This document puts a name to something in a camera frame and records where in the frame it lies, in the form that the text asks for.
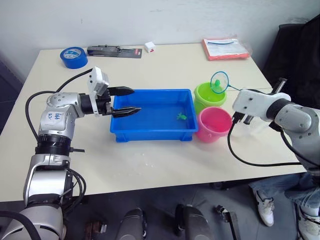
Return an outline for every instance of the tape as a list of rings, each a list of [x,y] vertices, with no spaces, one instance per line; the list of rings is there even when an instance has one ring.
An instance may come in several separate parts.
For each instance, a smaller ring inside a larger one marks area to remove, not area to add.
[[[68,69],[79,69],[88,63],[85,50],[77,46],[68,47],[63,50],[60,53],[60,58]]]

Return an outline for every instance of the leg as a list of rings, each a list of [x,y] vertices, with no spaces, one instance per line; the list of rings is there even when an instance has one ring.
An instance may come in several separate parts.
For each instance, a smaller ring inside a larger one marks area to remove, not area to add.
[[[270,199],[277,194],[283,193],[288,189],[299,184],[300,173],[272,176],[260,181],[255,181],[249,186],[258,192],[262,200]]]
[[[300,174],[297,173],[273,176],[249,184],[253,190],[261,220],[266,226],[271,227],[274,224],[275,206],[272,197],[298,185],[299,179]]]
[[[309,173],[304,173],[299,184],[287,190],[286,197],[297,204],[298,228],[303,240],[320,239],[320,187]]]
[[[309,173],[304,173],[299,184],[285,191],[285,196],[303,208],[319,209],[320,187],[313,181]]]

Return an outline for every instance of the white table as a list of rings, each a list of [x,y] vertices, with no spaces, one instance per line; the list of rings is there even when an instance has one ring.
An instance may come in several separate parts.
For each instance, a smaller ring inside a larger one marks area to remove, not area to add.
[[[25,102],[38,91],[56,90],[65,80],[93,66],[108,74],[111,86],[133,89],[191,89],[210,80],[216,71],[228,73],[237,88],[271,91],[251,58],[207,61],[200,44],[159,45],[153,53],[143,51],[141,59],[88,57],[80,69],[64,67],[59,55],[62,49],[42,50],[23,86],[11,115],[0,136],[0,201],[23,199],[23,186],[35,153],[36,141],[25,118]],[[70,83],[65,92],[86,93],[88,76]],[[231,115],[238,92],[229,90],[222,106]],[[46,107],[48,95],[38,96],[30,105],[31,120],[36,129]],[[231,181],[303,172],[301,166],[254,167],[236,160],[227,139],[215,143],[182,141],[130,141],[116,143],[109,132],[109,116],[86,115],[76,120],[71,145],[85,153],[70,154],[71,168],[87,182],[86,194],[100,194],[165,186]],[[257,125],[264,124],[255,119]],[[237,124],[232,137],[234,151],[253,163],[296,162],[282,142],[279,133],[265,127],[245,129]]]

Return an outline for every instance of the plastic bucket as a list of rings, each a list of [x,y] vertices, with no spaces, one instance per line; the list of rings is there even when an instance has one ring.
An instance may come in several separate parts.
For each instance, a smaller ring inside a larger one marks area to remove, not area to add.
[[[219,107],[227,99],[227,93],[223,92],[217,94],[210,88],[210,82],[205,82],[196,87],[194,90],[194,108],[198,115],[203,109],[207,107]]]
[[[205,143],[213,143],[226,136],[232,125],[232,118],[220,107],[207,107],[197,116],[199,130],[196,136]]]

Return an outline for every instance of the white wall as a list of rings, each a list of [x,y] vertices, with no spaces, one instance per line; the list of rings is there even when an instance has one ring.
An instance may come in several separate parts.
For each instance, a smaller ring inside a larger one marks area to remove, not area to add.
[[[41,49],[237,34],[263,66],[278,25],[319,13],[319,0],[1,0],[0,58],[24,81]]]

